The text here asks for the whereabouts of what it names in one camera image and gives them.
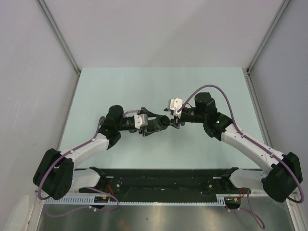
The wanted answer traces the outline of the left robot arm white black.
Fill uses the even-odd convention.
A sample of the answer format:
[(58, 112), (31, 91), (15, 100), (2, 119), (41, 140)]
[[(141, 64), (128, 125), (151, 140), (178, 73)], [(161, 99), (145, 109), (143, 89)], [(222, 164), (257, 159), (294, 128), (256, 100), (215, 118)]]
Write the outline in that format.
[(64, 197), (72, 188), (74, 170), (78, 165), (101, 151), (111, 149), (121, 138), (121, 131), (140, 131), (157, 115), (146, 108), (124, 112), (120, 105), (109, 108), (99, 119), (91, 139), (67, 151), (53, 148), (46, 151), (35, 174), (33, 183), (38, 187), (38, 198), (55, 200)]

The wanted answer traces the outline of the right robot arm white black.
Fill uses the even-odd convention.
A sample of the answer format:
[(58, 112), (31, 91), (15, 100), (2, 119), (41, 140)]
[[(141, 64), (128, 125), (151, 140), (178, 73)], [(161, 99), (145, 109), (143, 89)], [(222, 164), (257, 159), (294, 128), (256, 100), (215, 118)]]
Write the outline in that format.
[(277, 151), (240, 129), (234, 120), (220, 113), (215, 100), (208, 92), (194, 97), (195, 106), (187, 108), (183, 100), (170, 99), (167, 110), (174, 116), (172, 123), (179, 126), (184, 123), (200, 123), (211, 138), (216, 138), (240, 151), (261, 169), (261, 172), (232, 168), (222, 181), (222, 188), (233, 193), (238, 188), (263, 190), (277, 202), (290, 199), (292, 192), (303, 181), (299, 158), (289, 152)]

